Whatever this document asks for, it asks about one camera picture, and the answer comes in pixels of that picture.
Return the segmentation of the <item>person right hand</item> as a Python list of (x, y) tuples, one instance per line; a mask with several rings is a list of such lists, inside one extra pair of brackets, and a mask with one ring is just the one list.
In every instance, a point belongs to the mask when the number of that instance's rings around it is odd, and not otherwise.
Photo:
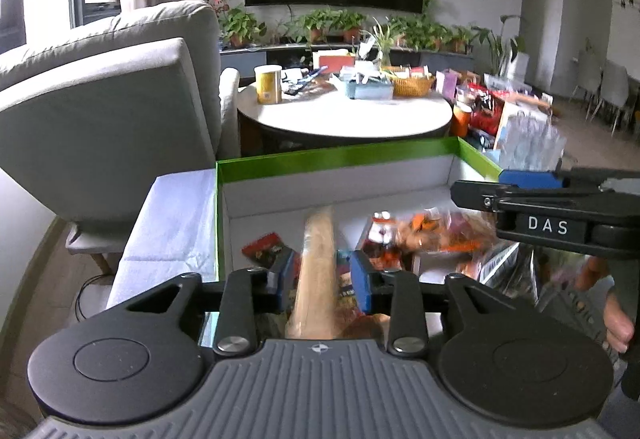
[[(578, 291), (589, 291), (596, 284), (610, 276), (608, 262), (604, 258), (589, 257), (575, 280)], [(620, 305), (615, 287), (608, 289), (604, 300), (603, 323), (606, 328), (606, 341), (618, 353), (625, 353), (634, 337), (634, 323)]]

